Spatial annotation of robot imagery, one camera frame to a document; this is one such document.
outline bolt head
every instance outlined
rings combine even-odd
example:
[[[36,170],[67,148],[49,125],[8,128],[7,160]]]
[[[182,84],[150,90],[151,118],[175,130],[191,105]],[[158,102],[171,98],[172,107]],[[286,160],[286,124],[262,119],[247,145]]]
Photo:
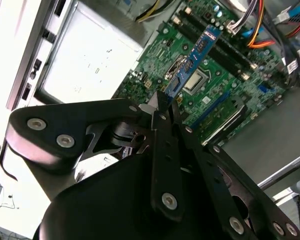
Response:
[[[278,223],[276,223],[275,221],[273,222],[273,227],[274,227],[274,229],[275,229],[281,236],[285,235],[285,232],[284,232],[284,230],[282,229],[282,227],[281,227]]]
[[[31,118],[26,122],[27,126],[32,130],[41,131],[47,127],[45,121],[40,118]]]
[[[162,203],[170,210],[175,210],[178,206],[177,199],[171,193],[164,193],[161,200]]]
[[[298,236],[296,229],[290,223],[287,223],[285,226],[293,236]]]
[[[75,145],[75,140],[72,136],[61,134],[56,138],[56,143],[62,148],[72,148]]]
[[[192,130],[191,127],[189,127],[189,126],[186,126],[186,127],[185,127],[185,130],[187,130],[187,132],[189,132],[189,133],[192,133],[192,132],[193,132],[193,130]]]
[[[213,146],[213,150],[216,151],[217,153],[220,153],[220,148],[217,146]]]
[[[234,216],[230,217],[229,219],[230,226],[235,230],[238,234],[242,235],[245,232],[244,226],[241,222],[235,218]]]

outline wire bundle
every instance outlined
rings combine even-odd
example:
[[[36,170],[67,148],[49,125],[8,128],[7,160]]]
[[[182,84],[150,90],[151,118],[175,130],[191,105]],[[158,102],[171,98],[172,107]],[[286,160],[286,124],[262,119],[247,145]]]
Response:
[[[137,16],[135,18],[135,21],[141,23],[145,20],[156,17],[162,14],[168,8],[170,8],[175,1],[176,0],[167,0],[161,7],[158,8],[160,0],[156,0],[151,7],[149,7],[145,12],[143,12],[139,16]]]
[[[256,26],[251,34],[250,41],[248,43],[248,47],[254,48],[255,47],[255,40],[257,38],[259,29],[262,25],[262,22],[264,20],[264,15],[265,15],[265,3],[264,0],[259,0],[259,9],[258,9],[258,18],[256,21]]]
[[[244,15],[234,24],[229,25],[229,28],[233,31],[239,30],[245,23],[247,22],[248,18],[252,15],[254,12],[256,6],[257,6],[258,0],[252,0],[251,3],[249,4],[248,9],[244,13]]]
[[[276,43],[272,39],[265,39],[265,40],[262,40],[259,42],[255,42],[258,32],[259,32],[259,29],[263,22],[264,14],[265,14],[264,0],[259,0],[259,11],[258,11],[257,24],[256,24],[256,27],[254,28],[254,31],[251,35],[251,39],[248,43],[248,46],[250,48],[259,49],[259,48],[264,48],[264,47],[267,47],[267,46],[270,46],[270,45],[273,45]],[[287,33],[285,35],[286,38],[292,38],[300,32],[300,15],[297,15],[297,16],[289,19],[287,21],[287,23],[297,23],[298,24],[298,26],[296,28],[294,28],[292,31],[290,31],[289,33]]]

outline circuit chip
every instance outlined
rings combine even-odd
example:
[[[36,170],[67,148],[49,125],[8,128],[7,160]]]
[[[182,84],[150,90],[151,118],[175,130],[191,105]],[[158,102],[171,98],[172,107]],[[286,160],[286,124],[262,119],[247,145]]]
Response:
[[[196,94],[202,87],[205,86],[209,77],[205,75],[200,69],[195,70],[190,79],[184,85],[183,90],[188,94]]]
[[[197,51],[201,53],[206,48],[208,43],[209,41],[207,39],[203,39],[201,42],[199,42],[198,46],[196,47]]]

